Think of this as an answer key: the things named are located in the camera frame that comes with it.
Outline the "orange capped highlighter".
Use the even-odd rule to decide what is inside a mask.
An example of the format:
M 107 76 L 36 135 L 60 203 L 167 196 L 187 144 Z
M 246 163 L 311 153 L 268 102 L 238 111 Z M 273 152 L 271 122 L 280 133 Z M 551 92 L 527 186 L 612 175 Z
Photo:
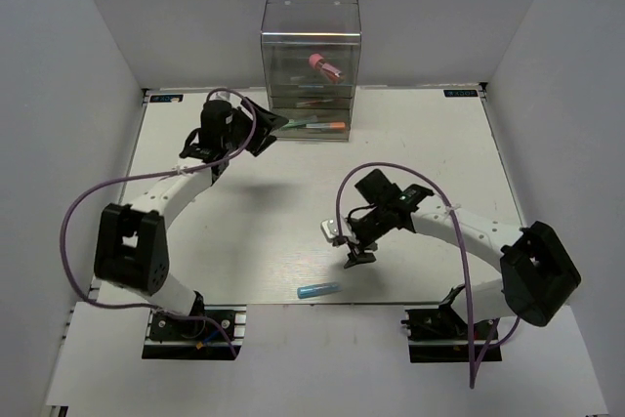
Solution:
M 347 125 L 345 122 L 317 122 L 306 124 L 304 129 L 311 132 L 340 133 L 347 130 Z

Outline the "pink capped marker tube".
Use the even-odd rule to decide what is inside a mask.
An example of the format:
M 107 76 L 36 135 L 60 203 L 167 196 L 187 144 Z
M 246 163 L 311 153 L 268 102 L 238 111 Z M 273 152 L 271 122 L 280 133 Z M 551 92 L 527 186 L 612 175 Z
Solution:
M 345 74 L 330 63 L 322 54 L 313 53 L 308 59 L 309 66 L 332 84 L 341 84 L 345 81 Z

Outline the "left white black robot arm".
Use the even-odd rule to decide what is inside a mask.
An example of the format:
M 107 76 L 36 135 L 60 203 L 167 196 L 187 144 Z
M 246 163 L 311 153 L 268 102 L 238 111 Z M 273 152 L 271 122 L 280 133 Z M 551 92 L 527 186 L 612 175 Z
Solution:
M 95 277 L 173 314 L 173 326 L 187 338 L 204 331 L 207 316 L 201 295 L 170 273 L 167 230 L 196 196 L 219 180 L 238 150 L 260 155 L 276 141 L 274 132 L 289 123 L 245 97 L 241 105 L 252 114 L 227 100 L 206 101 L 199 127 L 187 136 L 173 174 L 128 204 L 106 206 L 101 215 Z

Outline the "green pen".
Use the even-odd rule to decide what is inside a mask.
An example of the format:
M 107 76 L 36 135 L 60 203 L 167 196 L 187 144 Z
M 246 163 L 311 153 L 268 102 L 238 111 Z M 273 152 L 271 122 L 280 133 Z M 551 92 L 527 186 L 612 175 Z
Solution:
M 317 121 L 318 119 L 316 116 L 310 116 L 303 119 L 289 119 L 288 122 L 280 128 L 280 131 L 306 127 L 308 124 L 313 124 Z

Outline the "red pen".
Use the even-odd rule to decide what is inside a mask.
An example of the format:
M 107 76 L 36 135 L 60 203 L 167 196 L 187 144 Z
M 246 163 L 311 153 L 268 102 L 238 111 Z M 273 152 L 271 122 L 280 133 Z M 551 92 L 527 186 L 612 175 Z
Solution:
M 324 107 L 334 104 L 335 100 L 333 99 L 323 99 L 323 100 L 312 100 L 312 101 L 301 101 L 296 102 L 294 106 L 296 108 L 312 108 L 312 107 Z

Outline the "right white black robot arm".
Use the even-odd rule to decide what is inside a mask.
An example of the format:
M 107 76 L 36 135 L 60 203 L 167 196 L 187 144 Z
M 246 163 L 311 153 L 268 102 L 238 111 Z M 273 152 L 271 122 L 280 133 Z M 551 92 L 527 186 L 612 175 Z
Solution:
M 433 186 L 400 188 L 379 169 L 355 188 L 366 202 L 363 216 L 336 217 L 326 232 L 332 244 L 348 246 L 347 268 L 374 262 L 379 239 L 404 229 L 457 247 L 463 264 L 474 256 L 497 271 L 497 278 L 478 284 L 465 271 L 462 284 L 440 302 L 442 329 L 452 337 L 502 317 L 544 327 L 581 283 L 560 238 L 543 222 L 505 225 L 453 206 Z

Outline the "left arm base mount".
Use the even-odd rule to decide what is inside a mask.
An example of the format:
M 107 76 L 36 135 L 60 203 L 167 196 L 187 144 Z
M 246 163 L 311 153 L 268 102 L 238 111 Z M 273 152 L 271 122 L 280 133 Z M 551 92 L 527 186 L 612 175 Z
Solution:
M 180 320 L 163 312 L 148 318 L 142 359 L 234 361 L 243 345 L 247 308 L 205 306 L 208 320 Z

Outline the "blue capped highlighter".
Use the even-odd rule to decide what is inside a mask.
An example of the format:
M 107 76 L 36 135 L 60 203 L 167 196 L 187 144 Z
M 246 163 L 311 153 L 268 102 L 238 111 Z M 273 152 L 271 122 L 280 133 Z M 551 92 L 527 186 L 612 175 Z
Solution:
M 296 290 L 296 294 L 300 300 L 305 300 L 331 295 L 340 291 L 341 285 L 339 283 L 325 282 L 298 287 Z

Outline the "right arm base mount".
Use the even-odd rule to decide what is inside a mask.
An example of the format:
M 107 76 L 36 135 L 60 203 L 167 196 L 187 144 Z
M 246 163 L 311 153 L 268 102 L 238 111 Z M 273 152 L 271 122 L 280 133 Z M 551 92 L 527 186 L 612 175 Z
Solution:
M 411 363 L 469 362 L 467 324 L 451 308 L 458 296 L 462 299 L 463 286 L 450 290 L 437 306 L 411 308 L 400 323 L 407 331 Z

